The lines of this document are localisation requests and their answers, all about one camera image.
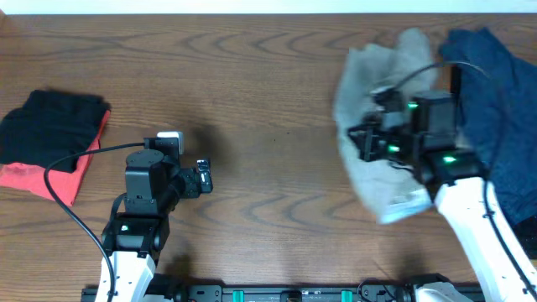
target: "wooden table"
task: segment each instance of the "wooden table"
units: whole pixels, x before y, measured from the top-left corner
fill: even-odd
[[[159,272],[227,284],[357,284],[443,273],[475,281],[433,211],[380,226],[350,189],[332,97],[349,47],[392,45],[418,26],[489,26],[537,62],[531,15],[13,16],[0,28],[0,115],[37,88],[104,96],[102,146],[185,134],[215,190],[181,202]],[[96,233],[125,191],[121,150],[94,157],[73,210]],[[2,188],[0,300],[75,301],[101,254],[52,201]]]

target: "folded cloth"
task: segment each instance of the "folded cloth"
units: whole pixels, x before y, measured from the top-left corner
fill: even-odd
[[[432,63],[429,40],[418,29],[405,30],[395,49],[368,44],[364,49],[350,49],[334,101],[333,117],[338,128],[338,146],[354,190],[379,223],[390,223],[411,216],[431,206],[423,185],[413,175],[394,169],[387,160],[365,162],[347,135],[348,128],[362,122],[374,109],[370,92],[380,86],[393,86],[409,73]],[[408,101],[416,92],[428,91],[436,71],[426,71],[401,87]],[[391,126],[408,119],[390,118]]]
[[[461,66],[462,129],[490,164],[499,127],[505,127],[491,175],[498,202],[512,225],[537,215],[537,67],[511,55],[488,29],[452,30],[440,52],[445,60],[478,65],[500,85],[503,99],[486,78]]]
[[[57,159],[89,149],[108,110],[99,96],[33,91],[23,107],[0,123],[0,164],[46,168]],[[56,170],[74,172],[78,159]]]
[[[106,111],[101,126],[89,150],[99,149],[99,138],[107,123],[110,112]],[[49,172],[50,184],[59,198],[68,206],[75,203],[76,194],[81,187],[82,178],[90,165],[93,154],[81,156],[76,162],[73,173],[51,170]],[[13,163],[4,165],[0,169],[0,185],[20,190],[28,190],[46,199],[54,200],[44,185],[44,168],[32,164]]]

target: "pink fabric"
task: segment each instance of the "pink fabric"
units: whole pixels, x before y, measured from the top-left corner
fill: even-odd
[[[90,145],[89,150],[100,148],[99,138],[101,138],[102,130],[110,117],[110,112],[107,111],[102,117],[101,127],[97,132],[97,136]],[[82,178],[90,165],[93,154],[82,156],[76,162],[76,170],[73,173],[51,170],[49,179],[52,188],[59,198],[68,206],[73,206],[75,203],[76,194],[81,187]],[[50,195],[47,187],[44,185],[44,168],[22,163],[6,164],[0,169],[0,185],[20,190],[28,190],[36,195],[46,199],[54,200]]]

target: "blue cloth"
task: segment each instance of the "blue cloth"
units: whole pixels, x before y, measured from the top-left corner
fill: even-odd
[[[491,175],[498,201],[512,225],[537,215],[537,67],[511,55],[488,29],[452,30],[440,52],[444,60],[482,67],[501,87],[503,97],[498,97],[484,76],[461,68],[462,129],[490,164],[499,129],[506,127]]]

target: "white background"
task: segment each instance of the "white background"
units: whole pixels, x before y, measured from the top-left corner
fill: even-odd
[[[537,13],[537,0],[0,0],[6,14]]]

